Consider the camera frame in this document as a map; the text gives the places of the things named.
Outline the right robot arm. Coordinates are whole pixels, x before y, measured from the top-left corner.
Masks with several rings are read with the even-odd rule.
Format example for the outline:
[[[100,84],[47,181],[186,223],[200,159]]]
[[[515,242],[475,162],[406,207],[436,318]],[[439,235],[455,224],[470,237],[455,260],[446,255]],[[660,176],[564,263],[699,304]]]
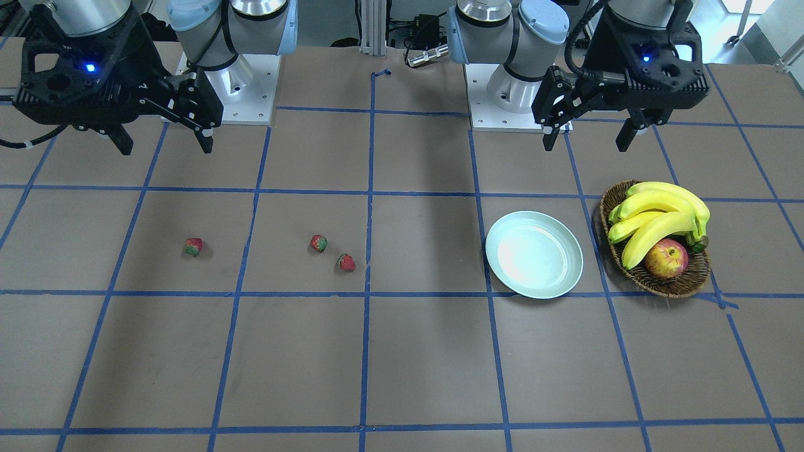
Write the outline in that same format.
[[[11,149],[31,148],[72,127],[108,137],[128,156],[133,140],[124,126],[158,116],[187,127],[210,154],[213,130],[235,117],[227,107],[273,93],[247,57],[279,58],[298,46],[296,1],[168,2],[170,27],[186,58],[178,72],[164,66],[130,1],[23,1],[22,7],[31,31],[9,99],[53,129],[29,141],[2,140]]]

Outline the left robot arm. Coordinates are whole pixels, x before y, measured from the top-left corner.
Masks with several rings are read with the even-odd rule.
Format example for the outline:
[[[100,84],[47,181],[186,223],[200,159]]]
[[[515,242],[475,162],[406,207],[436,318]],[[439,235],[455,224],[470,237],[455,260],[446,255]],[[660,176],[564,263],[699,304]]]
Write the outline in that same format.
[[[709,94],[693,1],[598,1],[570,24],[563,2],[457,1],[448,10],[450,57],[497,64],[504,78],[538,86],[520,110],[545,128],[590,111],[627,111],[616,137],[624,152],[643,129],[666,123]]]

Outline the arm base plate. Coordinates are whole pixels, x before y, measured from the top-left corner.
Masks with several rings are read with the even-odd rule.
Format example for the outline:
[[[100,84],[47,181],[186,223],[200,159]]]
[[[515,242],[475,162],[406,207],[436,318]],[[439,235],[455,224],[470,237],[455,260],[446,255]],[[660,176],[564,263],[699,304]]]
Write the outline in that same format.
[[[520,80],[502,64],[465,64],[464,71],[474,131],[545,132],[531,110],[540,81]]]
[[[224,68],[206,70],[212,88],[223,104],[221,125],[267,126],[272,120],[278,75],[279,55],[235,54]]]

